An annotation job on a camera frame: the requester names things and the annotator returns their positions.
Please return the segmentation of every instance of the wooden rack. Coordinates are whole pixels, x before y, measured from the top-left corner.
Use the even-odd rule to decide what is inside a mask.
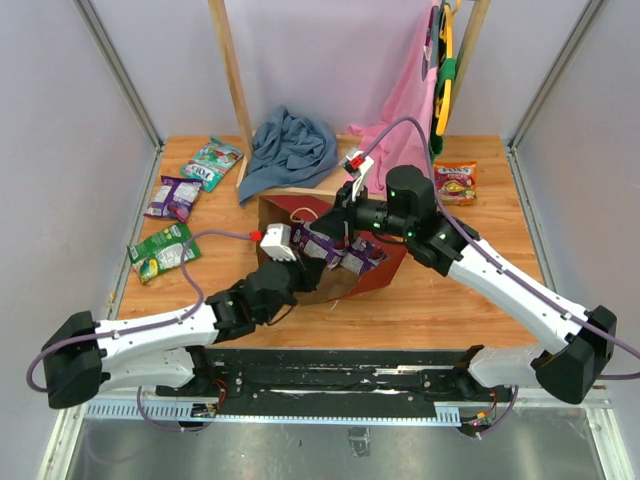
[[[456,57],[457,75],[453,91],[451,93],[452,109],[467,73],[467,68],[469,67],[471,57],[473,56],[473,51],[475,49],[478,36],[480,35],[480,31],[482,30],[482,25],[484,24],[484,19],[487,15],[490,3],[491,0],[474,1],[471,17],[469,18],[469,23],[465,29],[462,44],[460,45],[460,50]],[[231,34],[231,27],[229,25],[229,17],[227,16],[227,9],[225,7],[225,0],[209,0],[209,10],[218,35],[218,44],[220,46],[225,71],[227,73],[229,91],[231,92],[231,99],[233,101],[236,117],[238,119],[238,126],[240,128],[242,150],[245,153],[245,157],[238,172],[238,180],[236,182],[236,186],[238,186],[244,179],[247,165],[251,160],[251,140],[253,138],[253,130],[251,128],[251,120],[249,117],[247,101],[244,96],[244,89],[242,88],[240,69],[238,67],[235,48],[233,46],[233,37]],[[349,150],[349,148],[358,146],[360,143],[360,137],[357,136],[336,135],[336,138],[338,140],[339,150]],[[340,172],[336,171],[314,189],[296,187],[273,188],[268,190],[268,193],[312,194],[319,197],[333,197],[337,187],[342,185],[343,181],[344,175],[340,175]]]

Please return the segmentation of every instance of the pink cloth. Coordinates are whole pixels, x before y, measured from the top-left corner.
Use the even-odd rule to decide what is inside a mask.
[[[427,138],[431,132],[433,113],[433,95],[437,81],[437,68],[427,71],[426,80],[422,80],[422,61],[425,56],[425,38],[429,34],[429,25],[434,6],[438,0],[432,0],[418,25],[411,42],[407,63],[402,69],[391,94],[387,98],[380,114],[380,123],[371,127],[349,125],[345,135],[361,135],[360,150],[367,148],[378,134],[394,119],[403,115],[415,117],[424,129]],[[415,127],[403,122],[395,127],[371,152],[375,161],[373,172],[369,174],[367,187],[371,193],[385,193],[387,172],[397,165],[415,165],[427,176],[427,161],[424,158],[422,142]]]

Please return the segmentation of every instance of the paper bag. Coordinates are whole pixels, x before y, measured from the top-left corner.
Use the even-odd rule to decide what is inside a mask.
[[[258,199],[258,229],[264,232],[270,223],[284,223],[290,225],[293,231],[295,224],[291,221],[291,213],[300,207],[307,207],[322,215],[331,205],[311,195],[263,195]],[[295,216],[309,222],[315,220],[306,210],[298,211]],[[406,248],[402,245],[381,243],[368,232],[360,232],[359,235],[384,250],[387,258],[373,270],[360,276],[340,266],[333,270],[325,269],[315,291],[295,294],[300,305],[312,305],[358,295],[386,287],[391,283],[407,253]],[[268,261],[269,256],[259,245],[256,247],[258,263]]]

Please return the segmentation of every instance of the teal snack bag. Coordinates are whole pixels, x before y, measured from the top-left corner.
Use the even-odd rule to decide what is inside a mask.
[[[237,148],[211,137],[189,163],[180,168],[180,173],[187,178],[202,180],[202,188],[210,192],[242,156]]]
[[[138,245],[129,246],[129,259],[142,283],[180,265],[180,255],[184,244],[191,238],[189,228],[176,223],[164,228]],[[192,242],[187,250],[185,262],[200,258],[200,249]]]

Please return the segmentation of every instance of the gray blue towel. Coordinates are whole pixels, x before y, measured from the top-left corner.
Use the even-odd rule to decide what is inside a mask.
[[[244,205],[271,187],[310,187],[324,180],[338,164],[336,136],[325,122],[294,117],[280,106],[253,136],[247,176],[238,188]]]

